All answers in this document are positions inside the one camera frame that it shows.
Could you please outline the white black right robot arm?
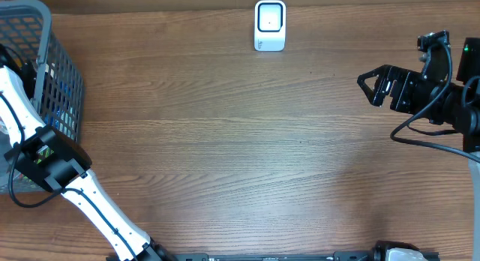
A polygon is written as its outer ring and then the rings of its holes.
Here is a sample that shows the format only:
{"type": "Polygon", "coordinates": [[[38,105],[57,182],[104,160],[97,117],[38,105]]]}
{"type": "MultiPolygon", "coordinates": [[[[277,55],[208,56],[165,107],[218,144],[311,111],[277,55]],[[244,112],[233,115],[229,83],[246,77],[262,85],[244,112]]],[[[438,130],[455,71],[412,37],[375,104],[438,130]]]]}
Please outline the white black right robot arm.
{"type": "Polygon", "coordinates": [[[391,96],[390,108],[409,118],[391,133],[392,140],[460,155],[469,161],[474,198],[472,259],[479,259],[479,39],[468,37],[456,75],[452,73],[449,32],[421,35],[418,51],[424,67],[416,72],[384,64],[358,76],[357,83],[371,105],[380,107],[391,96]],[[461,134],[463,147],[400,138],[398,132],[410,128],[418,119],[433,125],[451,125],[449,130],[431,132],[431,136],[461,134]]]}

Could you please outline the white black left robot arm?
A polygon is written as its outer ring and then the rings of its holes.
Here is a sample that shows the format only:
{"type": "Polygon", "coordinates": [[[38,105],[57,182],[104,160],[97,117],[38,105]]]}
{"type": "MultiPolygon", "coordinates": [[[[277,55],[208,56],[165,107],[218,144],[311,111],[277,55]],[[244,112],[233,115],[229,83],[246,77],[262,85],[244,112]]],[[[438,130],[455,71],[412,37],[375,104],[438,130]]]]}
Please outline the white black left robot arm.
{"type": "Polygon", "coordinates": [[[19,172],[49,192],[36,206],[57,196],[74,204],[112,245],[117,260],[174,260],[174,256],[136,226],[102,188],[92,160],[71,138],[45,124],[23,86],[23,69],[1,48],[1,120],[11,150],[10,172],[19,172]]]}

